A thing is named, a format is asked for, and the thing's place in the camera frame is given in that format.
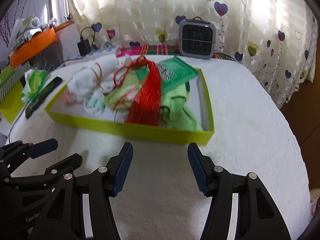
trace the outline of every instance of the power adapter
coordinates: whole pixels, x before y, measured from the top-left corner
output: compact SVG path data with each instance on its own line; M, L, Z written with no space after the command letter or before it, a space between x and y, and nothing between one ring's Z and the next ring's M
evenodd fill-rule
M91 52L91 47L88 39L81 39L80 42L78 42L78 49L81 56L85 56Z

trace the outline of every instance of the orange box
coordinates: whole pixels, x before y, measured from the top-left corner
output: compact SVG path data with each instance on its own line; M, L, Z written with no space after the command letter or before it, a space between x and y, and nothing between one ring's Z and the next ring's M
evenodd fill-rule
M15 69L56 41L57 36L53 28L34 36L10 57L11 67Z

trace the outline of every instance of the striped box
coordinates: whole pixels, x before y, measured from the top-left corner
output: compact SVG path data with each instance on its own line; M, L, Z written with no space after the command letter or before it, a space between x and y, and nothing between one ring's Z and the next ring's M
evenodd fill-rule
M29 62L26 62L14 70L12 75L8 77L5 83L0 87L0 103L10 92L10 90L20 81L20 79L24 76L24 73L30 68Z

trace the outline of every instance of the white cloth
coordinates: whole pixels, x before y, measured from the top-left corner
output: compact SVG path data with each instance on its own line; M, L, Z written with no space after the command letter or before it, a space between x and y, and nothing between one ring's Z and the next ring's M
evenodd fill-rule
M118 60L113 54L97 58L94 63L91 61L86 62L84 66L86 66L86 64L89 64L88 68L77 73L67 85L70 93L75 94L79 102L90 96L98 87L99 80L97 76L101 76L101 81L103 81L104 78L112 74L119 67Z
M146 58L161 61L170 56ZM257 173L278 206L292 240L296 240L311 219L310 194L300 148L284 116L242 65L218 59L181 59L202 69L212 103L215 133L200 150L231 173ZM57 75L68 80L74 71L72 66L55 70L52 78ZM46 167L73 153L83 158L75 175L88 174L117 155L124 142L130 142L134 153L128 176L122 192L110 199L121 239L200 239L211 199L197 187L187 146L122 138L55 123L44 108L57 92L50 94L30 119L22 115L11 140L38 143L55 138L58 149L28 159L13 176L43 174ZM229 240L235 235L236 209L235 195Z
M125 55L125 61L120 63L121 66L129 66L132 62L132 59L129 55ZM125 73L121 71L117 74L116 80L119 81L122 78L122 75ZM104 105L104 94L110 93L114 87L114 72L109 74L106 77L103 77L103 82L100 83L99 87L93 91L92 95L84 98L84 109L87 113L100 116L103 114L105 105Z

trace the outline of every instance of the open cardboard box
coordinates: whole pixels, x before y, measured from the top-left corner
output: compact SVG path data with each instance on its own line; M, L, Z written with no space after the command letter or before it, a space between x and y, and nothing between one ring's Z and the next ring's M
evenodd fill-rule
M112 112L108 108L105 108L101 116L90 115L84 110L83 104L67 106L62 102L67 84L60 89L45 110L55 122L72 127L142 140L174 144L196 142L198 145L206 145L214 133L214 123L209 92L202 71L199 70L199 76L189 83L190 95L186 105L199 120L203 131L123 123L124 114Z

